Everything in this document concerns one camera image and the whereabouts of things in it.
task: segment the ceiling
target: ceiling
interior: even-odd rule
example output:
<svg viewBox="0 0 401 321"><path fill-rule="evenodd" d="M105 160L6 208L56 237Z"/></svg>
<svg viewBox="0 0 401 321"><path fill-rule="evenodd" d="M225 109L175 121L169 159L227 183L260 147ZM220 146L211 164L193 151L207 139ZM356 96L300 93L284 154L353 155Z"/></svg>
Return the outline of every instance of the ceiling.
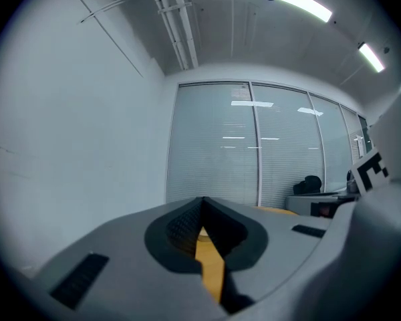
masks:
<svg viewBox="0 0 401 321"><path fill-rule="evenodd" d="M188 15L200 65L250 62L289 68L334 84L361 103L401 83L401 35L376 0L316 0L333 12L327 23L282 1L185 1L193 2ZM179 71L154 0L131 0L119 8L165 74ZM384 64L383 72L375 72L358 51L363 41Z"/></svg>

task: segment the black vent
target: black vent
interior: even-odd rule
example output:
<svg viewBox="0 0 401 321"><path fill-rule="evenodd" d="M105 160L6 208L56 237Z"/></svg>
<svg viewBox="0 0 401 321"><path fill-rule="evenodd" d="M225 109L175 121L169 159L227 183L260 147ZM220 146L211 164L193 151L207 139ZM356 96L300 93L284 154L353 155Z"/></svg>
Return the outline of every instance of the black vent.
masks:
<svg viewBox="0 0 401 321"><path fill-rule="evenodd" d="M292 228L293 231L299 232L306 235L311 235L312 237L322 238L325 234L325 230L319 228L313 228L309 226L296 225Z"/></svg>
<svg viewBox="0 0 401 321"><path fill-rule="evenodd" d="M100 254L87 255L50 295L68 308L75 309L108 260Z"/></svg>

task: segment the gray plastic surface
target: gray plastic surface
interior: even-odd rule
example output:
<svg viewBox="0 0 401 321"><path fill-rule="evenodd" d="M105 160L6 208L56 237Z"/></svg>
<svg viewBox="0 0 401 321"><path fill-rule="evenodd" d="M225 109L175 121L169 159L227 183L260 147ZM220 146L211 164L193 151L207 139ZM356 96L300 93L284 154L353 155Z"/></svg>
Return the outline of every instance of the gray plastic surface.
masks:
<svg viewBox="0 0 401 321"><path fill-rule="evenodd" d="M93 251L110 260L77 310L65 309L82 320L339 320L361 308L401 258L401 183L342 205L332 220L214 200L260 222L269 236L254 267L231 274L238 293L256 301L236 314L213 300L200 275L167 271L144 245L154 219L192 199L105 223L57 254L25 291L59 313L65 307L48 292ZM319 239L291 231L297 224L327 231ZM39 292L44 296L36 299Z"/></svg>

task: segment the white wall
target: white wall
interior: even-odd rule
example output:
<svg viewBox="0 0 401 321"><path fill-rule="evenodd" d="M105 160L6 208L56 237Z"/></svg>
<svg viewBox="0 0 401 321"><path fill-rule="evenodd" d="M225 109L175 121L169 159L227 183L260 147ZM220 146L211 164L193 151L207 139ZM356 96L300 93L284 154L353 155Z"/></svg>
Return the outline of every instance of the white wall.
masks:
<svg viewBox="0 0 401 321"><path fill-rule="evenodd" d="M0 250L28 276L99 224L163 202L163 73L151 59L141 77L94 19L78 24L87 14L80 0L28 0L0 42Z"/></svg>
<svg viewBox="0 0 401 321"><path fill-rule="evenodd" d="M391 107L394 101L401 94L401 80L398 84L394 84L394 89L389 90L387 94L378 96L365 104L366 118L368 125L375 124L378 119L386 113L387 109Z"/></svg>
<svg viewBox="0 0 401 321"><path fill-rule="evenodd" d="M170 140L171 121L174 112L174 103L178 84L201 80L259 80L287 84L306 89L339 102L360 114L364 114L362 105L349 94L328 83L316 78L291 72L289 70L271 66L254 64L212 64L200 66L187 72L180 72L165 78L164 89L160 93L160 109L157 118L156 148L165 148L159 151L158 174L166 182L166 167ZM165 186L160 194L165 195Z"/></svg>

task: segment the office room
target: office room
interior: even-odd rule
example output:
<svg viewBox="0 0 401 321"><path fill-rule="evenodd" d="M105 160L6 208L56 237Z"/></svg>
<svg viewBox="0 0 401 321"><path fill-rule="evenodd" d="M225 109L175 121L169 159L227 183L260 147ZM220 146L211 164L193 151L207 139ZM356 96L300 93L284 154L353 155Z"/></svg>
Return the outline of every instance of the office room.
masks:
<svg viewBox="0 0 401 321"><path fill-rule="evenodd" d="M382 0L17 6L0 30L0 267L26 308L343 320L384 287L401 26Z"/></svg>

